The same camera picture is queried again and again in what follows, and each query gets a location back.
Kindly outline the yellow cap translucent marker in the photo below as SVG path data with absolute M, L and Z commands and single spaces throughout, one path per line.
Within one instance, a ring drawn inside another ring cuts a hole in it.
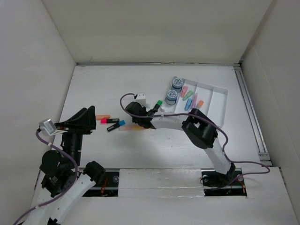
M 119 127 L 119 131 L 133 131 L 133 130 L 143 130 L 140 126 L 122 126 Z

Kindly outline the green cap black highlighter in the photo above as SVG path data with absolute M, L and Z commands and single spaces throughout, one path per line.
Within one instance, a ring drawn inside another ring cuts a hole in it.
M 163 103 L 162 100 L 158 100 L 158 101 L 156 102 L 156 104 L 154 105 L 153 110 L 154 110 L 155 112 L 157 112 L 157 111 L 159 110 L 159 108 L 161 107 L 162 103 Z

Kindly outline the blue patterned tape roll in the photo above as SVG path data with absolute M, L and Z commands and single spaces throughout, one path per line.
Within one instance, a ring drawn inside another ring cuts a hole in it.
M 171 87 L 172 87 L 172 89 L 174 89 L 174 90 L 181 90 L 183 84 L 184 84 L 184 82 L 183 82 L 182 78 L 175 77 L 175 78 L 173 78 L 173 80 L 172 80 Z

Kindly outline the pink eraser case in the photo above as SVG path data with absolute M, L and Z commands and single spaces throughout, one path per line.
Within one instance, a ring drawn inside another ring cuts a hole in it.
M 181 97 L 181 98 L 184 98 L 184 96 L 185 96 L 187 90 L 188 90 L 188 86 L 184 86 L 184 87 L 182 88 L 181 93 L 180 93 L 180 97 Z

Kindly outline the blue eraser case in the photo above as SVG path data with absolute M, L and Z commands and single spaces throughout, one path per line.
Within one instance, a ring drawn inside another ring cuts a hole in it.
M 184 108 L 185 111 L 188 111 L 190 109 L 192 102 L 193 102 L 193 100 L 191 98 L 187 99 L 185 108 Z

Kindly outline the green eraser case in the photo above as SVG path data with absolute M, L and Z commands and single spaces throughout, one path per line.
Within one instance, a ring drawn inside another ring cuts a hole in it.
M 194 92 L 193 91 L 191 91 L 191 90 L 189 90 L 186 94 L 185 94 L 185 96 L 183 97 L 183 101 L 186 101 L 188 98 L 190 98 L 191 96 L 193 96 L 193 94 L 194 94 Z

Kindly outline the orange cap clear marker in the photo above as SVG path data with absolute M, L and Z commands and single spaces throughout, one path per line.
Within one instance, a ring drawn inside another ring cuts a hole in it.
M 204 101 L 200 100 L 198 102 L 198 104 L 196 105 L 196 108 L 200 109 L 203 106 L 203 104 L 204 104 Z

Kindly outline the purple translucent marker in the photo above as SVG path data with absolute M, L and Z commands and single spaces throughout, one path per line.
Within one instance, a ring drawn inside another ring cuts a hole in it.
M 195 93 L 194 94 L 194 97 L 193 97 L 193 101 L 192 101 L 192 104 L 191 104 L 191 109 L 195 108 L 196 107 L 196 103 L 197 103 L 197 97 L 198 97 L 198 94 Z

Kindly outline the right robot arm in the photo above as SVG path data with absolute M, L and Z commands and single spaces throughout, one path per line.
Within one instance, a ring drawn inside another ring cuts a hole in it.
M 233 180 L 235 165 L 226 158 L 222 150 L 216 125 L 200 110 L 193 109 L 188 114 L 159 114 L 157 107 L 147 111 L 140 103 L 131 102 L 125 111 L 134 123 L 143 128 L 183 131 L 192 144 L 203 149 L 211 160 L 215 168 L 211 186 L 222 187 Z

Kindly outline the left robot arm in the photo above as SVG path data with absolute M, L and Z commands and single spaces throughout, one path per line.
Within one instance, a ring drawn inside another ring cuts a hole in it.
M 39 123 L 36 137 L 51 149 L 44 153 L 44 173 L 37 205 L 30 209 L 24 225 L 60 225 L 79 199 L 92 187 L 107 182 L 105 168 L 96 161 L 83 171 L 78 168 L 84 135 L 96 129 L 95 107 L 82 108 L 70 119 Z

